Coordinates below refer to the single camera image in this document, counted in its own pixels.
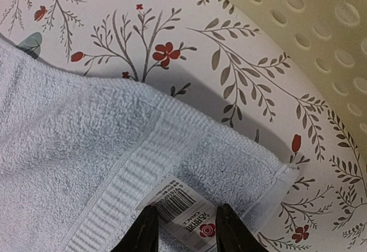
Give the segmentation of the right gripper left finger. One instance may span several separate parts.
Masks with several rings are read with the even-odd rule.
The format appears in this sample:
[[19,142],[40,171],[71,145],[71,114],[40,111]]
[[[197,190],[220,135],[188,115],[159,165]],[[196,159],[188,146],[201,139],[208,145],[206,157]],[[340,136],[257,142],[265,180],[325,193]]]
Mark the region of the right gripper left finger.
[[155,206],[146,206],[111,252],[158,251],[158,211]]

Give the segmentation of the light blue towel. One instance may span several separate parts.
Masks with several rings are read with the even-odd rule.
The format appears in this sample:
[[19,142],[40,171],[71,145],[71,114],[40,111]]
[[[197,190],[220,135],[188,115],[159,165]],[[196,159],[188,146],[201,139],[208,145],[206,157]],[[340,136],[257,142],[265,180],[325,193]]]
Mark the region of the light blue towel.
[[297,177],[146,84],[78,76],[1,42],[2,251],[111,251],[149,204],[159,251],[214,251],[217,206],[256,233]]

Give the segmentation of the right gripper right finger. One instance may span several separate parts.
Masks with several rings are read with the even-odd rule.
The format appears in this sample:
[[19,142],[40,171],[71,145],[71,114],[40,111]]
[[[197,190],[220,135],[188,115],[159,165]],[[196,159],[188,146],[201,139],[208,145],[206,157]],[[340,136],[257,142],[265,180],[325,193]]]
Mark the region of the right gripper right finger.
[[218,252],[267,252],[229,204],[217,207],[215,225]]

